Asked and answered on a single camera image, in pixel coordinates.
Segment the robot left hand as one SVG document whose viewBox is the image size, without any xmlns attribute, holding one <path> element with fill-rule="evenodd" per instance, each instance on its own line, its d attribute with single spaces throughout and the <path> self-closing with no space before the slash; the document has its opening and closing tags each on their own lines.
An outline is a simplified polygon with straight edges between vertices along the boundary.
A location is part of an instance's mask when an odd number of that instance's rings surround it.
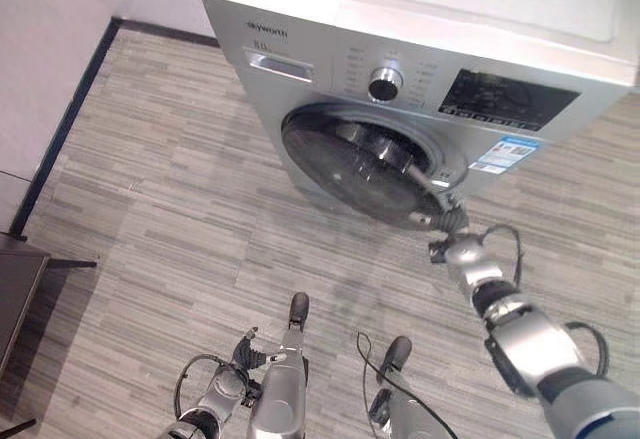
<svg viewBox="0 0 640 439">
<path fill-rule="evenodd" d="M 266 364 L 284 361 L 287 355 L 284 352 L 264 353 L 252 348 L 252 340 L 256 337 L 258 327 L 251 327 L 237 343 L 232 354 L 232 364 L 245 372 L 258 369 Z"/>
</svg>

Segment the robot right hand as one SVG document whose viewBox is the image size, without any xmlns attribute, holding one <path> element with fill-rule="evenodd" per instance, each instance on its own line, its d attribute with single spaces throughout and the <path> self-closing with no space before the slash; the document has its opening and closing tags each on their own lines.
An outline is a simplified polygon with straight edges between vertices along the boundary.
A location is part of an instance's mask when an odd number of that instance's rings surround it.
<svg viewBox="0 0 640 439">
<path fill-rule="evenodd" d="M 452 194 L 428 194 L 409 213 L 409 220 L 425 230 L 456 234 L 469 226 L 469 217 L 462 200 Z"/>
</svg>

